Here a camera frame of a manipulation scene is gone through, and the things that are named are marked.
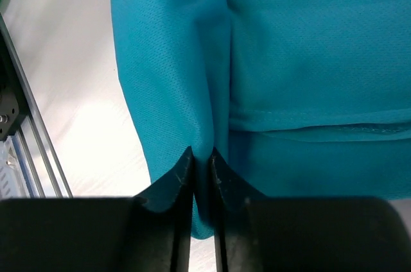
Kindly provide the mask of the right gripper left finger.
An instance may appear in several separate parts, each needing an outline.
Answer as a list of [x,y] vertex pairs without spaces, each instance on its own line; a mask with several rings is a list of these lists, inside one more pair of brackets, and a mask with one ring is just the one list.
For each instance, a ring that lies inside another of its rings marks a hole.
[[134,197],[134,271],[188,270],[194,172],[187,147],[166,174]]

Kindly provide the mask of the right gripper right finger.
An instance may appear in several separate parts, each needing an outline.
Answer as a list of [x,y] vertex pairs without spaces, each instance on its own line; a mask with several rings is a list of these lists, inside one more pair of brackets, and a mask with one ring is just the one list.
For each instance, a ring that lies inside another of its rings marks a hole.
[[262,271],[249,205],[266,196],[233,171],[214,148],[209,159],[209,213],[218,271]]

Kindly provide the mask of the teal t-shirt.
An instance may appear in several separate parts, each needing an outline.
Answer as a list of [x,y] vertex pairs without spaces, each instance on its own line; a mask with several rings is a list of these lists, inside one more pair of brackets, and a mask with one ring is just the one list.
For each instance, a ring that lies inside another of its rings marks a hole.
[[217,149],[268,196],[410,197],[410,0],[110,0],[118,76],[159,179]]

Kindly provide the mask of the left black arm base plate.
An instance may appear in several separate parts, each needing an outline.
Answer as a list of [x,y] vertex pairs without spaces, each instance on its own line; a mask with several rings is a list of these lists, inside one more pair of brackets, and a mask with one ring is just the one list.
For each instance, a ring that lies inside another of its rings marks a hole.
[[19,100],[13,65],[1,56],[1,142],[16,132],[19,118]]

